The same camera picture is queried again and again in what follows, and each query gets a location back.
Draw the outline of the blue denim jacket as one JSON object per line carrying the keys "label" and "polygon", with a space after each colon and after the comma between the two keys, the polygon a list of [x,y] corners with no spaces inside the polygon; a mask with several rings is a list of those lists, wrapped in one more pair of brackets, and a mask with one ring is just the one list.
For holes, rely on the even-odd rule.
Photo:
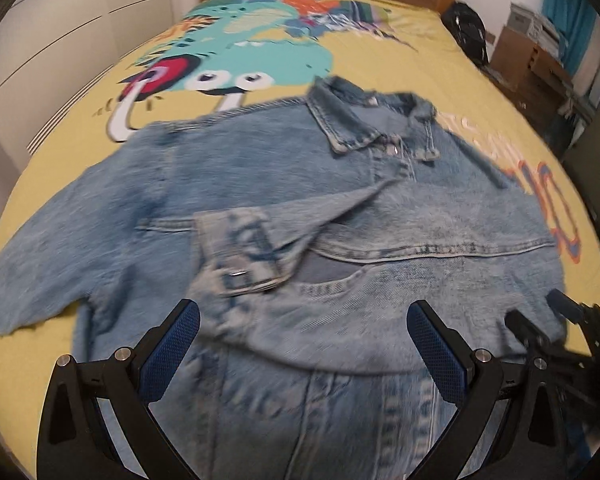
{"label": "blue denim jacket", "polygon": [[393,479],[453,413],[410,304],[512,358],[508,310],[565,338],[562,284],[536,199],[430,102],[329,77],[88,168],[0,252],[0,336],[77,304],[74,353],[106,358],[189,298],[201,331],[156,416],[201,477]]}

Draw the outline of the wooden drawer cabinet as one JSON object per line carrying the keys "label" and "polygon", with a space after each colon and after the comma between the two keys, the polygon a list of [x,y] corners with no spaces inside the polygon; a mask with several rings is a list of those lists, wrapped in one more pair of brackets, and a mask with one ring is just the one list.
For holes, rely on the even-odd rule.
{"label": "wooden drawer cabinet", "polygon": [[547,127],[569,98],[571,77],[548,52],[504,26],[490,59],[496,85],[536,130]]}

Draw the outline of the grey storage box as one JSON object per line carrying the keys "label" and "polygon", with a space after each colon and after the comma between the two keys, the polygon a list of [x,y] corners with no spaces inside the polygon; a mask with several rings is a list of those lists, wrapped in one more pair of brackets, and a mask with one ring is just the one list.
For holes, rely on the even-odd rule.
{"label": "grey storage box", "polygon": [[507,26],[524,36],[528,36],[553,58],[559,58],[560,35],[553,23],[526,6],[510,4]]}

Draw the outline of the teal curtain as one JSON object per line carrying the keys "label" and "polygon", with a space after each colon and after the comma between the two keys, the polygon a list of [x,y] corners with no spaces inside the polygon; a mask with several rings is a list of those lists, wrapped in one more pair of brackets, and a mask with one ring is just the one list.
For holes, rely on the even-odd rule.
{"label": "teal curtain", "polygon": [[588,50],[597,13],[588,0],[543,0],[542,14],[558,31],[559,61],[573,76]]}

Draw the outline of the black backpack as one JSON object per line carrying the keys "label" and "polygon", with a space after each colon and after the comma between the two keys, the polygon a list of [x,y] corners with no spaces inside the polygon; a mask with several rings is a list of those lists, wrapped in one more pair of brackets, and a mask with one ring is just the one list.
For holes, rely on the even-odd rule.
{"label": "black backpack", "polygon": [[441,14],[441,21],[475,66],[488,64],[486,28],[474,9],[464,2],[454,2]]}

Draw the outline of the yellow printed bedspread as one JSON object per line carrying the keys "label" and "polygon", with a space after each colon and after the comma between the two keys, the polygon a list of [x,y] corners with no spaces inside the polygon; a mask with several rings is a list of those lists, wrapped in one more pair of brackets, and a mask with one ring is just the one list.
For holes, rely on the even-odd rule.
{"label": "yellow printed bedspread", "polygon": [[[600,245],[576,189],[512,104],[465,58],[434,12],[384,0],[208,0],[96,75],[47,126],[0,219],[0,252],[34,214],[134,132],[305,96],[339,77],[413,93],[437,123],[538,202],[564,284],[600,304]],[[73,351],[79,307],[0,336],[0,435],[32,470],[56,356]]]}

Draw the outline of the white wardrobe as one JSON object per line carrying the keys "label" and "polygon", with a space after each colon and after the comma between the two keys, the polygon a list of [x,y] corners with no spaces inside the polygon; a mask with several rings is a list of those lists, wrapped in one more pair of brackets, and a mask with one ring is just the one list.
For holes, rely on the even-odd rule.
{"label": "white wardrobe", "polygon": [[0,144],[16,168],[65,102],[197,2],[16,0],[0,23]]}

